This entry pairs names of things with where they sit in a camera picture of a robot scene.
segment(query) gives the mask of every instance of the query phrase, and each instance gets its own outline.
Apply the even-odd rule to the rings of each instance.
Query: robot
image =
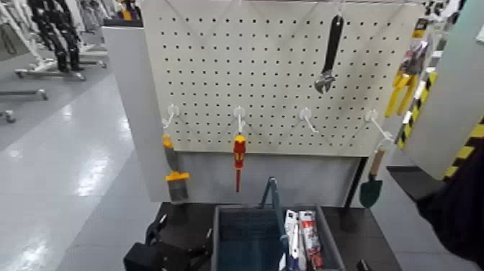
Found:
[[[45,47],[49,50],[52,50],[51,45],[54,47],[58,70],[64,73],[69,72],[66,49],[59,40],[53,25],[66,40],[71,70],[82,70],[79,66],[79,48],[77,46],[80,39],[73,26],[71,11],[66,0],[27,0],[27,4],[32,10],[32,21],[39,27],[40,37]]]

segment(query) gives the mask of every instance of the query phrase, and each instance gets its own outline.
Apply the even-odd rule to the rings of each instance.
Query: pegboard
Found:
[[[179,151],[231,152],[246,110],[248,153],[369,156],[380,136],[364,114],[383,112],[411,32],[414,3],[346,3],[329,93],[313,87],[337,3],[144,1],[143,20],[161,118]],[[312,110],[312,133],[301,109]]]

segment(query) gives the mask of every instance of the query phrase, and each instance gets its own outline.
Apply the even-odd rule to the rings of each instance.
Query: white hook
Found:
[[[246,122],[242,121],[242,118],[246,116],[246,110],[239,105],[233,110],[233,116],[237,118],[238,133],[242,133],[242,129],[246,125]]]
[[[312,116],[311,110],[309,108],[307,108],[307,107],[305,109],[301,110],[301,112],[299,112],[299,118],[301,120],[305,120],[308,123],[309,129],[311,129],[311,131],[313,133],[319,133],[319,131],[316,130],[314,128],[314,126],[311,124],[311,122],[309,121],[309,119],[311,118],[311,116]]]
[[[377,118],[378,118],[378,112],[376,110],[370,110],[367,112],[367,114],[364,115],[364,121],[367,123],[373,123],[375,126],[377,126],[377,129],[383,136],[383,141],[393,141],[393,135],[388,132],[387,130],[383,130],[383,128],[380,126],[380,124],[377,123]]]
[[[343,6],[345,3],[346,0],[340,0],[339,4],[336,5],[336,14],[339,16],[338,25],[341,24],[341,18],[343,18]]]
[[[180,109],[174,104],[169,105],[167,111],[170,117],[168,118],[168,120],[165,120],[165,118],[161,119],[161,122],[163,123],[163,129],[167,129],[170,126],[173,117],[180,116]]]

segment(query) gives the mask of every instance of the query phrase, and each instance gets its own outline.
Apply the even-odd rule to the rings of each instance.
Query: gray floor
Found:
[[[0,125],[0,270],[122,270],[158,203],[148,198],[115,78],[89,68],[86,82],[17,79],[11,69],[28,62],[0,68],[2,89],[41,86],[50,95],[0,104],[18,118]],[[384,164],[410,162],[391,152]],[[373,212],[405,271],[478,270],[441,246],[384,167],[379,179]]]

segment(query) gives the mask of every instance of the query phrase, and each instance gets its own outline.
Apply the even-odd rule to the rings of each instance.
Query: red screwdriver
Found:
[[[236,192],[241,188],[241,170],[243,168],[243,156],[246,152],[246,138],[243,135],[237,135],[233,140],[233,154],[235,157],[236,168]]]

